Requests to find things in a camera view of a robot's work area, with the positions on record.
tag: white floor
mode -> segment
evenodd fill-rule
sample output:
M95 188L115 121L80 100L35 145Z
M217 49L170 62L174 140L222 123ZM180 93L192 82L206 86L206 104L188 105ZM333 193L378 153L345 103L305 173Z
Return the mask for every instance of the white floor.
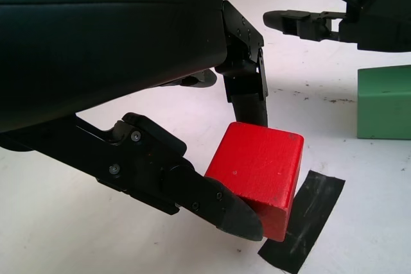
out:
M269 10L342 11L339 0L231 1L265 37L270 126L306 138L299 185L310 169L347 180L300 273L411 273L411 142L356 139L351 102L357 69L409 64L411 54L303 41L263 25ZM110 128L127 112L185 141L200 173L234 121L221 78L209 89L146 90L80 115ZM0 150L0 171L0 274L281 273L257 255L263 243L185 210L168 216L38 153Z

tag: black electrical tape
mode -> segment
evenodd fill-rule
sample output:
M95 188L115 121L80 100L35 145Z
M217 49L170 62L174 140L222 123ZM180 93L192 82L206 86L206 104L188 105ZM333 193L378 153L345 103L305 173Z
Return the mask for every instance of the black electrical tape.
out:
M327 222L345 181L310 171L294 198L284 242L268 239L258 254L272 266L297 274Z

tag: green block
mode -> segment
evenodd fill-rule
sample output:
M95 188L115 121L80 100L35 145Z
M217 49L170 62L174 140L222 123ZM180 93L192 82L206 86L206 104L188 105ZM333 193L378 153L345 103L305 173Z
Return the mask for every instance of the green block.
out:
M411 65L358 70L357 136L411 139Z

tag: bolt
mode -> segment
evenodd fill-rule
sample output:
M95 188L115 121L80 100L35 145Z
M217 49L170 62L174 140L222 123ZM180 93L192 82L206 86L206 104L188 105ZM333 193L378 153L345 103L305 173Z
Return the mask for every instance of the bolt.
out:
M194 211L197 211L199 207L200 207L200 204L198 202L193 202L193 204L191 205L191 208Z
M112 175L118 175L118 173L120 172L120 166L118 166L118 164L114 164L113 166L110 166L109 172Z
M140 141L141 140L141 133L138 132L138 131L133 132L131 134L131 140L135 141L135 142Z

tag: red block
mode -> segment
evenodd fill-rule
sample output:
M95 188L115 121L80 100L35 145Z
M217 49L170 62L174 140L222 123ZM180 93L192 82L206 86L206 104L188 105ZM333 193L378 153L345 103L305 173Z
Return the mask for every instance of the red block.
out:
M264 236L284 241L304 138L231 123L205 176L223 183L257 213Z

